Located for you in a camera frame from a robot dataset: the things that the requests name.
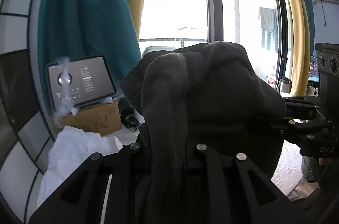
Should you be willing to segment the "brown cardboard box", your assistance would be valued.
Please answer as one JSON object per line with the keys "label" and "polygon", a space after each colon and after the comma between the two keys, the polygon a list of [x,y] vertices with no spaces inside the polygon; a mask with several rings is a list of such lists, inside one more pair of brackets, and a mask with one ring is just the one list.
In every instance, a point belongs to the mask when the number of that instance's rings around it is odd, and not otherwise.
{"label": "brown cardboard box", "polygon": [[59,133],[65,126],[81,129],[85,132],[99,133],[101,136],[119,131],[122,128],[118,108],[118,100],[112,103],[100,103],[83,108],[76,115],[69,114],[59,120],[52,121],[55,133]]}

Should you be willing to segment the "tablet with dark screen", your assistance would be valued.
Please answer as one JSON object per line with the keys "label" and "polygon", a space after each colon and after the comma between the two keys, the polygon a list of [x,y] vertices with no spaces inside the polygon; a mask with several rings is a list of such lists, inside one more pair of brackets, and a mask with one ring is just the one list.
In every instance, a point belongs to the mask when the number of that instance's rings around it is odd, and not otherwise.
{"label": "tablet with dark screen", "polygon": [[68,72],[65,81],[74,106],[83,106],[117,93],[106,59],[103,55],[70,60],[64,68],[60,63],[47,65],[48,91],[54,110],[61,104],[64,70]]}

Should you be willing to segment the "dark grey t-shirt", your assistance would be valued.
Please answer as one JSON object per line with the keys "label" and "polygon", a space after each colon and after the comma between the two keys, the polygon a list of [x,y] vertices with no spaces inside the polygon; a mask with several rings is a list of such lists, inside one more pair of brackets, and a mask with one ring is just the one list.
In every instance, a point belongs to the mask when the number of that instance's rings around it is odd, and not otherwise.
{"label": "dark grey t-shirt", "polygon": [[242,152],[269,177],[283,140],[274,124],[286,115],[278,92],[254,72],[243,46],[197,44],[146,54],[120,84],[144,117],[140,136],[151,157],[150,219],[183,214],[197,191],[186,172],[197,144]]}

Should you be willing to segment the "computer monitor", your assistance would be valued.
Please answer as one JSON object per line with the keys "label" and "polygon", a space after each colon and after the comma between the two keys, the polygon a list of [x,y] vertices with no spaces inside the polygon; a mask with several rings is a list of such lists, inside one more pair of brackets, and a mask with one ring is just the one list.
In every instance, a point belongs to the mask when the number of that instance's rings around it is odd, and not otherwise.
{"label": "computer monitor", "polygon": [[310,56],[310,67],[308,80],[310,82],[319,82],[318,60],[315,56]]}

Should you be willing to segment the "white folded garment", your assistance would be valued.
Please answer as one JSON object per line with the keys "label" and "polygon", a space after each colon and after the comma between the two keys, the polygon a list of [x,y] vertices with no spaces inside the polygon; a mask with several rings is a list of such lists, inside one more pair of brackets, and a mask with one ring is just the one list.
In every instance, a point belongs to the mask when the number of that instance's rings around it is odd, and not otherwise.
{"label": "white folded garment", "polygon": [[115,135],[102,137],[99,133],[65,126],[48,153],[48,167],[41,181],[37,207],[91,154],[98,152],[106,156],[117,153],[120,149],[122,143]]}

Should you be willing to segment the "dark steel tumbler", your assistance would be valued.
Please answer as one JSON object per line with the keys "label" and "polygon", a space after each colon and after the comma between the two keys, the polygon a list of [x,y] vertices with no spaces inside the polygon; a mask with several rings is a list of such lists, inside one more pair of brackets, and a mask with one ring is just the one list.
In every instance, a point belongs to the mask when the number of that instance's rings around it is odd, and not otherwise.
{"label": "dark steel tumbler", "polygon": [[292,81],[287,78],[284,77],[282,79],[280,79],[279,81],[279,93],[291,93],[291,88],[292,88]]}

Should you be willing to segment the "white mug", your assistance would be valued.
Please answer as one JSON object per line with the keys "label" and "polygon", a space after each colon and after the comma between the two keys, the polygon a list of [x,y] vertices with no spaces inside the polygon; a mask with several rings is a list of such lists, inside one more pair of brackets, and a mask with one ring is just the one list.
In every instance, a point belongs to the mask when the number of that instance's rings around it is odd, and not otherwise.
{"label": "white mug", "polygon": [[312,87],[312,86],[307,87],[307,95],[308,96],[317,97],[318,93],[319,93],[319,91],[315,87]]}

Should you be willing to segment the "teal curtain left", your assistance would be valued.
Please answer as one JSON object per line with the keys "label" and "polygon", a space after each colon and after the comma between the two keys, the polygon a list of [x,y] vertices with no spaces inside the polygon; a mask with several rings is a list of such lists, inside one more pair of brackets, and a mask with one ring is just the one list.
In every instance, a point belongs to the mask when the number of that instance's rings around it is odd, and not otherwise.
{"label": "teal curtain left", "polygon": [[47,65],[58,59],[102,55],[115,85],[141,59],[129,0],[41,0],[37,48],[47,108]]}

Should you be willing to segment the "yellow curtain right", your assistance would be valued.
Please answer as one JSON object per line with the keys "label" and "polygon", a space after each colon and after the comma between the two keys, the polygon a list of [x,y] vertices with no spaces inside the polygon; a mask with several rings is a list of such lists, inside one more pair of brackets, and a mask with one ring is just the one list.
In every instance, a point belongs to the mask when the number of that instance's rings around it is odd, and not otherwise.
{"label": "yellow curtain right", "polygon": [[304,0],[289,0],[292,14],[293,57],[292,90],[296,96],[306,95],[310,65],[310,30]]}

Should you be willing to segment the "white textured tablecloth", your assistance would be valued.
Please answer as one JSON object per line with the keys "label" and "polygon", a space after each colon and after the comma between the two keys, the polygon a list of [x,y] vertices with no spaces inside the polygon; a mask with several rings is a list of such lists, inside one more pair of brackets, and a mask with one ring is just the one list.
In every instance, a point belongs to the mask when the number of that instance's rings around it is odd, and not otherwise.
{"label": "white textured tablecloth", "polygon": [[278,165],[271,182],[288,196],[302,180],[302,155],[296,144],[284,141]]}

